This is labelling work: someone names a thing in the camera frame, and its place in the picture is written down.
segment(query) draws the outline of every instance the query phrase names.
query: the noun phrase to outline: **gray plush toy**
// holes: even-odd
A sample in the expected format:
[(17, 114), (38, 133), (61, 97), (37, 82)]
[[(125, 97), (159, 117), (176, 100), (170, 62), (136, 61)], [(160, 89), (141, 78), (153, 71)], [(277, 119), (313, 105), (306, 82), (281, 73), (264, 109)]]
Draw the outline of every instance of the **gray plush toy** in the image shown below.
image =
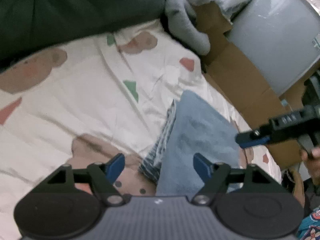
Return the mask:
[(168, 18), (168, 29), (172, 36), (198, 55), (204, 56), (209, 53), (208, 35), (194, 27), (196, 12), (187, 0), (166, 0), (164, 13)]

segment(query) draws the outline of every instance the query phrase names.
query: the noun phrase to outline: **patterned bedding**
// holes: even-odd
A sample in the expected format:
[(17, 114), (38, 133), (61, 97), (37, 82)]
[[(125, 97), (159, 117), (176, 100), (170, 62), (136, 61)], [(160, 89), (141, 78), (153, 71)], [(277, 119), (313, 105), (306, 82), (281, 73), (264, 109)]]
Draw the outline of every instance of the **patterned bedding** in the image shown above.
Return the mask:
[[(206, 82), (199, 58), (158, 20), (40, 51), (0, 74), (0, 239), (20, 237), (15, 204), (65, 162), (81, 168), (123, 152), (127, 165), (115, 186), (121, 193), (154, 194), (137, 167), (172, 100), (186, 89), (239, 130), (249, 129)], [(241, 153), (242, 166), (245, 158), (280, 182), (265, 147)]]

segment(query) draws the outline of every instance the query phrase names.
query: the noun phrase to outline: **dark green fabric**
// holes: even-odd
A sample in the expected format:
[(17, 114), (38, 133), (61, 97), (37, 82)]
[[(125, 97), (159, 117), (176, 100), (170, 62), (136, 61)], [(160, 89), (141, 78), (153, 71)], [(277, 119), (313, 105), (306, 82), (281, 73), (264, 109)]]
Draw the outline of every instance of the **dark green fabric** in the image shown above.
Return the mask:
[(0, 0), (0, 72), (38, 49), (160, 17), (164, 0)]

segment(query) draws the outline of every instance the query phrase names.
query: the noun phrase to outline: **ribbed gray surface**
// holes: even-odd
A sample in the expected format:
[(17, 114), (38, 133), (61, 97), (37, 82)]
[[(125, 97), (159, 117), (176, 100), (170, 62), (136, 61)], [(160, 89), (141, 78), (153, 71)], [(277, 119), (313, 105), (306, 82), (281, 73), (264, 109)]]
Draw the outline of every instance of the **ribbed gray surface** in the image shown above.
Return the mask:
[[(240, 240), (217, 221), (207, 207), (184, 197), (132, 197), (129, 204), (109, 208), (98, 225), (73, 240)], [(293, 236), (283, 240), (294, 240)]]

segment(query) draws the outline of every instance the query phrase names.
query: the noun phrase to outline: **white logo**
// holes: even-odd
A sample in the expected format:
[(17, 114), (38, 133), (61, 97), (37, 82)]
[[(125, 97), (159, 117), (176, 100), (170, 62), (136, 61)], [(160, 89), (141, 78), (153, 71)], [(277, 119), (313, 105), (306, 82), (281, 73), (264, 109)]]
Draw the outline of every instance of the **white logo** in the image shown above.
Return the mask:
[(155, 203), (156, 203), (157, 205), (161, 204), (162, 202), (163, 202), (163, 200), (160, 199), (160, 198), (158, 198), (158, 199), (155, 200)]

